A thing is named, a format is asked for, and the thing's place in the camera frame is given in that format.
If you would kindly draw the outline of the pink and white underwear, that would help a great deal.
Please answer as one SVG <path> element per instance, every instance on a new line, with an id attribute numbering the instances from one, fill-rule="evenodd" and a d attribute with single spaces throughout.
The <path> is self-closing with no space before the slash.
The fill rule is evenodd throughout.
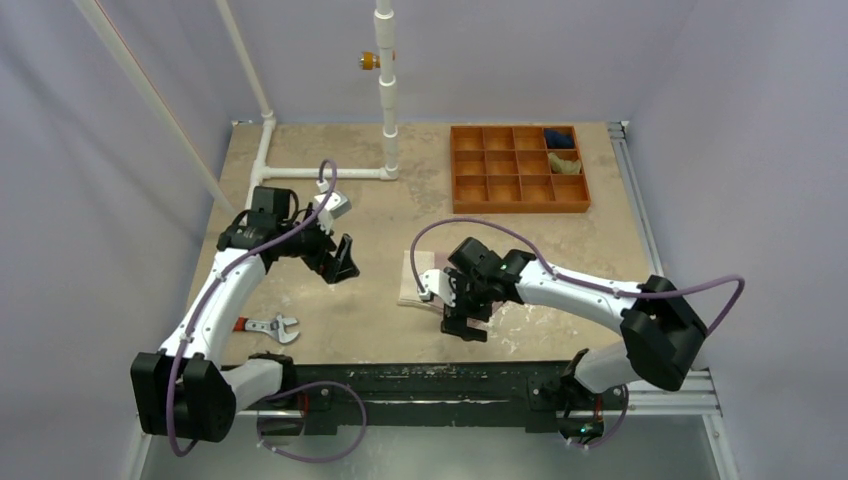
<path id="1" fill-rule="evenodd" d="M 405 250 L 402 260 L 397 305 L 440 312 L 443 308 L 443 303 L 438 297 L 434 297 L 429 302 L 421 300 L 418 291 L 418 275 L 431 269 L 443 269 L 447 265 L 447 253 L 416 250 L 414 259 L 411 260 L 410 251 Z"/>

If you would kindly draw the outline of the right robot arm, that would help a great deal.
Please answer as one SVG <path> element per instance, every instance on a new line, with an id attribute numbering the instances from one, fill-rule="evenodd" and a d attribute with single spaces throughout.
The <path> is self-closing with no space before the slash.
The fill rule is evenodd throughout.
<path id="1" fill-rule="evenodd" d="M 677 392 L 707 337 L 704 322 L 660 276 L 605 280 L 556 269 L 528 251 L 500 256 L 473 237 L 448 262 L 418 277 L 420 298 L 442 301 L 445 334 L 484 342 L 486 332 L 470 321 L 486 323 L 496 304 L 507 303 L 563 311 L 619 334 L 611 345 L 579 351 L 552 386 L 531 387 L 532 396 L 559 410 L 587 409 L 608 390 L 635 381 Z"/>

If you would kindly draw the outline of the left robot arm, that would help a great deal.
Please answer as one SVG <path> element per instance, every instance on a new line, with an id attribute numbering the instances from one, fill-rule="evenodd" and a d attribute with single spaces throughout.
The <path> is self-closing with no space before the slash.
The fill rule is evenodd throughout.
<path id="1" fill-rule="evenodd" d="M 225 369 L 229 336 L 253 291 L 281 258 L 298 258 L 325 283 L 355 278 L 352 239 L 333 238 L 333 223 L 352 208 L 335 191 L 321 193 L 297 220 L 294 191 L 257 187 L 250 207 L 220 234 L 213 265 L 176 330 L 153 353 L 139 353 L 130 377 L 141 429 L 193 442 L 220 442 L 237 413 L 264 400 L 284 409 L 297 399 L 293 361 L 255 354 Z"/>

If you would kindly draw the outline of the orange compartment tray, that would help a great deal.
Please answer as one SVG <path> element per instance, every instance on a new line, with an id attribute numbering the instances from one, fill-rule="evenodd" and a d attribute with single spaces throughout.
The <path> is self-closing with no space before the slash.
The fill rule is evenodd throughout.
<path id="1" fill-rule="evenodd" d="M 550 150 L 544 129 L 571 133 L 576 148 Z M 579 175 L 554 174 L 547 153 L 579 159 Z M 585 213 L 591 196 L 572 125 L 464 125 L 450 131 L 455 214 Z"/>

